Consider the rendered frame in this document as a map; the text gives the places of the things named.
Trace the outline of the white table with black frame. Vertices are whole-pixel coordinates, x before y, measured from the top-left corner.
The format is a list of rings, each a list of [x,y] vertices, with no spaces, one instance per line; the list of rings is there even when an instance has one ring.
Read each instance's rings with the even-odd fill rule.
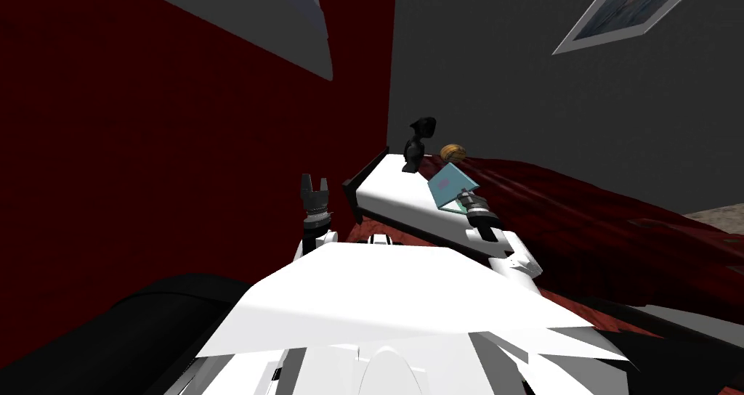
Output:
[[[403,156],[390,154],[385,147],[342,184],[356,221],[360,223],[365,216],[428,243],[451,248],[485,266],[490,257],[506,258],[524,251],[511,232],[496,230],[496,242],[468,236],[466,231],[471,226],[466,216],[438,209],[428,181],[421,174],[403,173],[403,165]]]

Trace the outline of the pale grey wall panel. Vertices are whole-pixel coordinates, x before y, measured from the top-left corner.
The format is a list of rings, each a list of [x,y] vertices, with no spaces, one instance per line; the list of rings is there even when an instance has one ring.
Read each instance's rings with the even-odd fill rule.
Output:
[[[321,78],[333,78],[319,0],[164,1]]]

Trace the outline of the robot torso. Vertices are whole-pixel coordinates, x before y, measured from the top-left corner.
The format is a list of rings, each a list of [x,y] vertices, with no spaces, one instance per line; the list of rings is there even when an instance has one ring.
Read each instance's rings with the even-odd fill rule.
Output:
[[[512,232],[448,248],[320,241],[237,302],[164,395],[631,395],[628,358],[541,296]]]

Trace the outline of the dark red bed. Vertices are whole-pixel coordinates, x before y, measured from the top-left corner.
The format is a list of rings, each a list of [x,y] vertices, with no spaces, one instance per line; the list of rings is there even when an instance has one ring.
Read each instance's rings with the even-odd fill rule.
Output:
[[[646,330],[661,318],[744,339],[744,235],[530,163],[459,167],[542,267],[540,288]]]

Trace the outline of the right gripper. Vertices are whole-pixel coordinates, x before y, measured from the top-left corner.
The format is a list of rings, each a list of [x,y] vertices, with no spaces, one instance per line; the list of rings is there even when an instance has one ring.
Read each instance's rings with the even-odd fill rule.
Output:
[[[475,195],[472,191],[462,190],[457,199],[465,211],[486,211],[487,200]]]

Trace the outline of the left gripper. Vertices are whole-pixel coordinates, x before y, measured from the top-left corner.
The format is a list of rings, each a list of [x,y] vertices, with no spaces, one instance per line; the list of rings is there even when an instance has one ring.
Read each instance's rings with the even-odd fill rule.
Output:
[[[303,174],[301,178],[301,198],[306,212],[326,212],[329,201],[327,179],[320,180],[319,190],[312,190],[312,177]]]

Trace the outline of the white framed wall picture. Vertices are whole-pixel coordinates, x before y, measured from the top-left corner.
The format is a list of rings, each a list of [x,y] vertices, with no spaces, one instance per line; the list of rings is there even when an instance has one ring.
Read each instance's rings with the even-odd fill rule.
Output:
[[[594,0],[553,54],[640,36],[680,1]]]

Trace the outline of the black figurine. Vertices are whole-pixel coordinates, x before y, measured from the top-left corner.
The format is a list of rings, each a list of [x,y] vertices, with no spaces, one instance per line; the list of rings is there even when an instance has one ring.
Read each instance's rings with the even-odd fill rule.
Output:
[[[410,127],[413,129],[413,135],[404,147],[405,165],[402,168],[402,172],[414,174],[419,170],[425,156],[425,145],[422,140],[432,138],[436,126],[437,120],[433,117],[423,117],[410,124]]]

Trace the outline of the light blue book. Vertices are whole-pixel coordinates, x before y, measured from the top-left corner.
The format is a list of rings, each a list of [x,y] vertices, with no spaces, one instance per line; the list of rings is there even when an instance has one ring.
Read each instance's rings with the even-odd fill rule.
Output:
[[[465,214],[466,209],[458,201],[462,189],[471,192],[479,187],[453,163],[447,163],[428,181],[429,190],[437,209]]]

